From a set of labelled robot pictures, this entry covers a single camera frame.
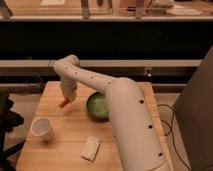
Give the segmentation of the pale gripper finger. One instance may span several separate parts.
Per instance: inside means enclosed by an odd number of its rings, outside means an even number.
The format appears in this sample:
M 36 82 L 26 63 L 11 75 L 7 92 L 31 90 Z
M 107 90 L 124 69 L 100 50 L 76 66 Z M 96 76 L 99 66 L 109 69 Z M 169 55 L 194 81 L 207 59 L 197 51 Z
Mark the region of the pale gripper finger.
M 74 94 L 72 94 L 68 99 L 69 99 L 69 103 L 73 103 L 75 101 L 77 97 L 77 93 L 75 92 Z

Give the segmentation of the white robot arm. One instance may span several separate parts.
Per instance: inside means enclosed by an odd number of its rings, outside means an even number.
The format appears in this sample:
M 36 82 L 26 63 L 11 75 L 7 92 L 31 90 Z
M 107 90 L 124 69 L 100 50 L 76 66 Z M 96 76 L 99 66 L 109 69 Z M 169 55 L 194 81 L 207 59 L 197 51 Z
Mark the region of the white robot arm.
M 130 78 L 82 69 L 69 55 L 53 64 L 65 99 L 73 101 L 77 81 L 105 96 L 123 171 L 170 171 L 145 96 Z

